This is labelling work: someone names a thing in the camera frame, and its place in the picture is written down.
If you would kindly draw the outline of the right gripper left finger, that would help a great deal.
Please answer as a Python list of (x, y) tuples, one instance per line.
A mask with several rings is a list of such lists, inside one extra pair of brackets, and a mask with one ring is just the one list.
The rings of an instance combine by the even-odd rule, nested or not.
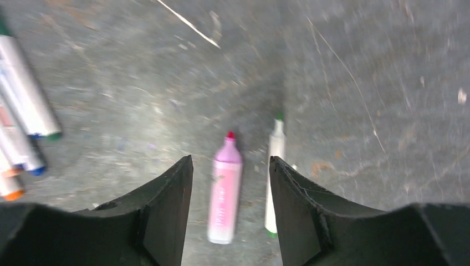
[(191, 156), (94, 209), (1, 204), (2, 265), (180, 265), (193, 180)]

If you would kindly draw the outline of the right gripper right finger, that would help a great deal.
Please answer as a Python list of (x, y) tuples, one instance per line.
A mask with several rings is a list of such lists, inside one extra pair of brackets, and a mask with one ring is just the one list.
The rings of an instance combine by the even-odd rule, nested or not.
[(284, 265), (468, 265), (469, 205), (382, 211), (342, 198), (270, 158)]

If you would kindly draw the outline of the green white marker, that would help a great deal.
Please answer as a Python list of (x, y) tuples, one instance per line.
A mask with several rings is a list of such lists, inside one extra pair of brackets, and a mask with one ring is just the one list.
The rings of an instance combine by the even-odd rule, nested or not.
[(269, 162), (271, 156), (283, 158), (285, 155), (285, 138), (284, 133), (284, 115), (280, 112), (274, 119), (274, 128), (269, 135), (268, 143), (268, 163), (267, 163), (267, 185), (265, 199), (265, 217), (264, 226), (271, 237), (277, 236), (277, 225), (273, 204), (273, 196), (270, 182)]

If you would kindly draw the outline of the dark blue capped marker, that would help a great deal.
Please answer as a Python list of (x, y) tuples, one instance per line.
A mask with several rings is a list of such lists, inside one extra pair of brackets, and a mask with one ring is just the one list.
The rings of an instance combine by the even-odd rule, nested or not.
[(10, 104), (7, 102), (5, 89), (10, 86), (4, 74), (1, 74), (1, 105), (6, 111), (7, 122), (3, 123), (3, 128), (11, 144), (7, 144), (7, 153), (15, 165), (20, 165), (24, 170), (34, 176), (45, 173), (46, 165), (33, 147), (30, 138), (24, 133), (18, 122)]

